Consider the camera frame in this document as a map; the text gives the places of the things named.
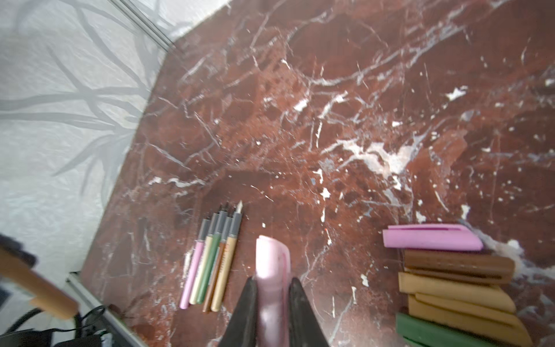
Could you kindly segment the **dark brown pen cap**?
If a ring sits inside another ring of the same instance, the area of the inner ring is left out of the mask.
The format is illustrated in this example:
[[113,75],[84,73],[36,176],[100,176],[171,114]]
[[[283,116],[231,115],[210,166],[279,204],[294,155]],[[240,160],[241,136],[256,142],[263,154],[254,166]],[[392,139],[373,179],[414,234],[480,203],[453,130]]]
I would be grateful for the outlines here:
[[507,257],[441,251],[404,251],[405,268],[415,274],[476,283],[508,283],[515,262]]

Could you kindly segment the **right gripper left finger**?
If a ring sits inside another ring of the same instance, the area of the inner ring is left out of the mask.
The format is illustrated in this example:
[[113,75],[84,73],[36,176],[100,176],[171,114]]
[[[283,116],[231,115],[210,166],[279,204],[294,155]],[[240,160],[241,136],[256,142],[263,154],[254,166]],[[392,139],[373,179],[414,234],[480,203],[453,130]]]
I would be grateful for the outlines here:
[[249,277],[218,346],[255,347],[257,345],[257,315],[257,282],[253,277]]

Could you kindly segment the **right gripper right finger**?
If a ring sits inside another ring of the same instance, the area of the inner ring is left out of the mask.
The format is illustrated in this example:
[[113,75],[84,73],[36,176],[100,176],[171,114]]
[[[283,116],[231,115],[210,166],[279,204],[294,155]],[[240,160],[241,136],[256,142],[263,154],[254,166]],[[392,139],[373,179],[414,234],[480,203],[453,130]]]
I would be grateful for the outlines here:
[[329,346],[298,278],[292,278],[289,286],[289,345],[292,347]]

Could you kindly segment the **light pink pen cap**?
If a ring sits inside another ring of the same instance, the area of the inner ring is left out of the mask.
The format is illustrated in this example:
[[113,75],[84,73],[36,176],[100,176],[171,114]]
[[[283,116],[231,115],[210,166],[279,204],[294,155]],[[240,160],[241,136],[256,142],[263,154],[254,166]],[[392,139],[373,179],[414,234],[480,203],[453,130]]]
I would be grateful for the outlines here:
[[260,236],[256,242],[259,346],[288,346],[288,289],[291,284],[291,255],[277,239]]

